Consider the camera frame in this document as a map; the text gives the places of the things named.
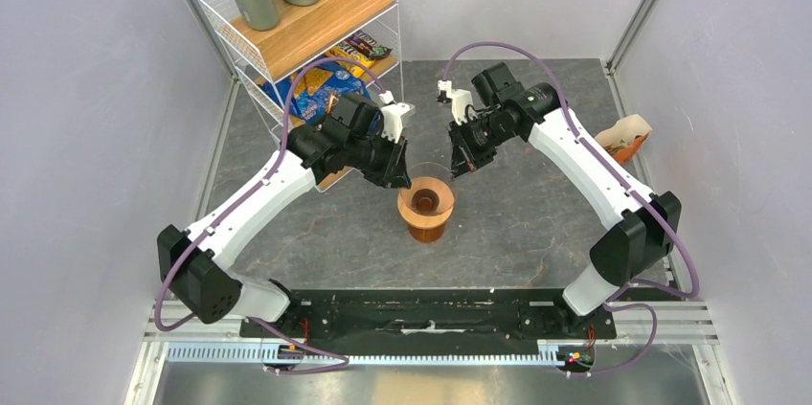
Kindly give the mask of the wooden ring dripper holder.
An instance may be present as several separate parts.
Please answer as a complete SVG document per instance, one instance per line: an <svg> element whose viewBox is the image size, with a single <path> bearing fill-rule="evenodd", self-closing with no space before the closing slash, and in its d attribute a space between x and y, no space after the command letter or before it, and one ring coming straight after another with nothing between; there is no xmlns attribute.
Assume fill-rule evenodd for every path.
<svg viewBox="0 0 812 405"><path fill-rule="evenodd" d="M397 197L397 209L400 213L403 220L412 226L418 228L433 228L439 226L440 224L444 224L448 221L449 217L453 213L453 210L450 213L440 214L440 215L424 215L424 214L416 214L411 212L408 208L405 207L402 201L400 201Z"/></svg>

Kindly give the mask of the clear glass dripper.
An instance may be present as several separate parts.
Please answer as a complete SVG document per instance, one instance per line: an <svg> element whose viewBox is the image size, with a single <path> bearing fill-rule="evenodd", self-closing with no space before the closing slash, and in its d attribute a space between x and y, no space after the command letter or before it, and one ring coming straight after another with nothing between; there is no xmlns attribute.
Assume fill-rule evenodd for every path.
<svg viewBox="0 0 812 405"><path fill-rule="evenodd" d="M450 213L455 205L453 177L446 166L424 162L408 168L409 188L401 189L398 199L416 214Z"/></svg>

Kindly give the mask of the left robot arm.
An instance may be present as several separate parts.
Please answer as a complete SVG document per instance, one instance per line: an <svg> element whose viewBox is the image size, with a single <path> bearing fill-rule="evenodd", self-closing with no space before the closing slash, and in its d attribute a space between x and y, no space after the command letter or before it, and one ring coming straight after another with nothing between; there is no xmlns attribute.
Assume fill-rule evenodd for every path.
<svg viewBox="0 0 812 405"><path fill-rule="evenodd" d="M314 124L285 136L285 147L227 201L185 229L157 237L163 291L171 291L203 324L228 314L256 317L276 335L294 333L301 312L273 280L244 277L232 267L246 245L291 202L345 168L385 189L405 189L405 119L415 108L383 93L379 102L348 93Z"/></svg>

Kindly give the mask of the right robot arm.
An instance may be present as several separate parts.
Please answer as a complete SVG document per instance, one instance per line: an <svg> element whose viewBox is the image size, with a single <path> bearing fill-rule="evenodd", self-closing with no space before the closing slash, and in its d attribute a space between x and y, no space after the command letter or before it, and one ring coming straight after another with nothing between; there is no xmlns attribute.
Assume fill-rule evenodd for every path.
<svg viewBox="0 0 812 405"><path fill-rule="evenodd" d="M483 168L501 144L520 138L555 163L605 229L589 264L553 300L554 328L576 337L601 306L673 250L681 202L670 191L655 193L600 148L551 84L526 87L503 62L471 83L472 92L438 83L438 100L450 104L453 117L453 177Z"/></svg>

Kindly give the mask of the amber glass carafe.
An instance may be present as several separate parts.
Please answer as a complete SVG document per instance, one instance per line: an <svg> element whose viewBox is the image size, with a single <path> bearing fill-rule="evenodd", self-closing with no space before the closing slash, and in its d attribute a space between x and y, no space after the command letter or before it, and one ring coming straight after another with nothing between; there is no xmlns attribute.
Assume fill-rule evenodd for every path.
<svg viewBox="0 0 812 405"><path fill-rule="evenodd" d="M415 226L409 226L409 233L412 238L421 242L421 243L432 243L437 241L445 231L445 224L440 224L439 226L433 228L418 228Z"/></svg>

